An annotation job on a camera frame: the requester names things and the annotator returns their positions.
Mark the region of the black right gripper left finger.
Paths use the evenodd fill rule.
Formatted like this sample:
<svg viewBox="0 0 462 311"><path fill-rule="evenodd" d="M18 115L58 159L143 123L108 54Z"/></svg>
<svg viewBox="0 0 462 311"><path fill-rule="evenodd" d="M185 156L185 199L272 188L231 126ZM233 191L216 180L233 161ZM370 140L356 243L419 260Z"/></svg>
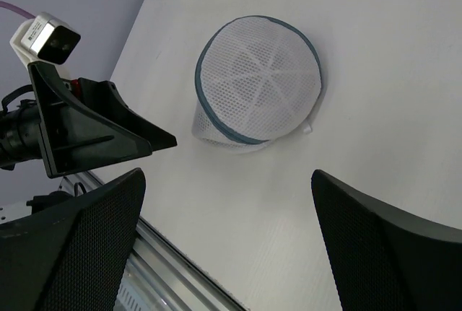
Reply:
<svg viewBox="0 0 462 311"><path fill-rule="evenodd" d="M146 190L141 169L1 225L2 310L112 310Z"/></svg>

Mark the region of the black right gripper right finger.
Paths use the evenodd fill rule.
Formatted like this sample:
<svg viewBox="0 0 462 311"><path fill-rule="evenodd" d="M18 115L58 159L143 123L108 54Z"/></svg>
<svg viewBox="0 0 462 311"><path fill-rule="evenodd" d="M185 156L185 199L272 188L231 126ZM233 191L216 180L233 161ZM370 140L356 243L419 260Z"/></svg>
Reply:
<svg viewBox="0 0 462 311"><path fill-rule="evenodd" d="M315 211L343 310L460 310L461 231L355 190L322 170Z"/></svg>

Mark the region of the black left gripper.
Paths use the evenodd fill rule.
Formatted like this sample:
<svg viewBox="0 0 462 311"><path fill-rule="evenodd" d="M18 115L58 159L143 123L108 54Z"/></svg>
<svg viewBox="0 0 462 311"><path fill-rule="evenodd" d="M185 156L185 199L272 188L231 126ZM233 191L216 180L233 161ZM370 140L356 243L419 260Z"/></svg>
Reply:
<svg viewBox="0 0 462 311"><path fill-rule="evenodd" d="M1 168L40 159L49 176L65 176L147 157L176 138L143 119L112 82L65 80L42 61L27 67L30 84L1 101Z"/></svg>

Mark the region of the white mesh laundry bag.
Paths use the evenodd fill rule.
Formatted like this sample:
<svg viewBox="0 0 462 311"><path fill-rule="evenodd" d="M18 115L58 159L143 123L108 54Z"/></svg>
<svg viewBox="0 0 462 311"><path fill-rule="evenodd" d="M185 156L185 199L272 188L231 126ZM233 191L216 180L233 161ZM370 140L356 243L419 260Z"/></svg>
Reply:
<svg viewBox="0 0 462 311"><path fill-rule="evenodd" d="M216 31L194 71L192 135L235 153L263 149L311 115L323 90L308 37L273 17L238 17Z"/></svg>

